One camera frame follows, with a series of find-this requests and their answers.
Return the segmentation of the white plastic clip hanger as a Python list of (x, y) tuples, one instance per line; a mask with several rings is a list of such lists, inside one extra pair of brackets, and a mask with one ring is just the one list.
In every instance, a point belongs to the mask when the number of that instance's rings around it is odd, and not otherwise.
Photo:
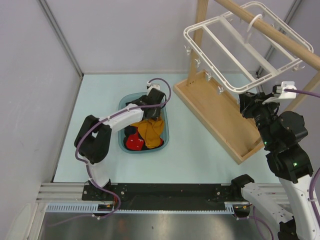
[[(278, 18), (269, 8), (258, 1), (250, 1), (242, 6), (227, 1), (223, 4), (228, 12), (208, 20), (200, 21), (188, 26), (183, 31), (183, 36), (188, 43), (187, 50), (195, 52), (195, 61), (199, 65), (205, 63), (209, 71), (205, 74), (205, 79), (210, 81), (216, 77), (227, 90), (242, 94), (250, 89), (264, 84), (285, 71), (298, 66), (301, 62), (312, 65), (317, 62), (318, 57), (314, 54), (312, 45), (297, 34), (288, 24)], [(227, 49), (227, 47), (209, 29), (212, 24), (219, 23), (225, 30), (250, 54), (260, 66), (267, 71), (267, 75), (255, 79), (249, 71), (238, 61), (238, 59)], [(240, 73), (249, 81), (244, 86), (232, 85), (217, 66), (201, 49), (191, 36), (191, 33), (201, 30), (208, 34), (210, 39), (220, 48), (220, 50), (238, 67)], [(253, 31), (259, 34), (270, 43), (277, 51), (282, 53), (289, 63), (282, 67), (273, 67), (251, 44), (250, 38)]]

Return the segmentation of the mustard yellow sock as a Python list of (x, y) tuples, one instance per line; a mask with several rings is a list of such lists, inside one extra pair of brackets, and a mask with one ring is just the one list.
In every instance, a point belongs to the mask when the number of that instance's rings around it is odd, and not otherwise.
[(138, 128), (139, 135), (143, 138), (145, 146), (148, 149), (160, 147), (164, 142), (161, 134), (165, 128), (165, 121), (158, 117), (154, 119), (145, 119), (140, 122), (132, 123), (131, 126)]

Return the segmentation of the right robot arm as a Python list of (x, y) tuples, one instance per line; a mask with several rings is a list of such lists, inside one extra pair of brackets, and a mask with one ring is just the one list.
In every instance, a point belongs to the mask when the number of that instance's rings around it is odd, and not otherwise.
[(308, 135), (303, 116), (293, 111), (278, 114), (280, 104), (268, 102), (272, 94), (245, 92), (239, 95), (239, 111), (253, 119), (258, 129), (269, 169), (278, 177), (288, 197), (292, 213), (283, 210), (247, 174), (231, 181), (230, 194), (246, 201), (278, 230), (280, 240), (318, 240), (320, 238), (320, 204), (315, 193), (314, 172), (308, 154), (299, 142)]

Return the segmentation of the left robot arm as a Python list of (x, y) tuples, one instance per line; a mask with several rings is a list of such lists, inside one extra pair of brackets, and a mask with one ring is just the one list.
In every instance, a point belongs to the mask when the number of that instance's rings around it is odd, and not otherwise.
[(105, 118), (88, 115), (75, 138), (75, 158), (85, 164), (93, 194), (100, 200), (110, 196), (110, 178), (106, 156), (113, 134), (123, 131), (124, 146), (132, 151), (154, 150), (165, 144), (161, 137), (165, 120), (161, 113), (170, 96), (158, 89), (148, 88), (137, 99), (123, 98), (121, 109)]

